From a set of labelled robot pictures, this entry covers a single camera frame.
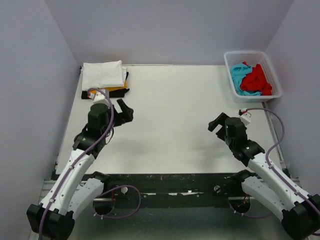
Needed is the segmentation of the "white t shirt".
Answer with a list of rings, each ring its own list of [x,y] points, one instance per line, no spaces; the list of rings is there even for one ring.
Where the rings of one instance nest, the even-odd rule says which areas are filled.
[[[91,88],[123,87],[126,81],[127,68],[121,60],[100,63],[85,62],[81,68],[82,90]]]

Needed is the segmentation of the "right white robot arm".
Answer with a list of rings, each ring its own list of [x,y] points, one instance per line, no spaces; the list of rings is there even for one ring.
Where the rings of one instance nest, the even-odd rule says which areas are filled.
[[[247,112],[240,110],[238,117],[221,113],[208,124],[210,132],[221,126],[216,136],[249,169],[235,175],[230,191],[236,196],[246,194],[259,201],[279,219],[293,240],[316,234],[320,229],[320,196],[311,195],[294,183],[270,160],[267,151],[248,138],[247,122],[243,119]]]

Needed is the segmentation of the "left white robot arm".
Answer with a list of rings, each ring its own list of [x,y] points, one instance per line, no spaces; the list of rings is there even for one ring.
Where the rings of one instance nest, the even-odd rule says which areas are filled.
[[[133,120],[134,111],[122,99],[117,100],[121,112],[107,103],[94,103],[88,112],[87,123],[74,138],[70,157],[47,195],[38,204],[31,204],[26,212],[30,227],[40,238],[66,240],[75,221],[86,206],[97,196],[110,194],[111,185],[92,177],[80,187],[87,169],[104,148],[106,137],[113,128]]]

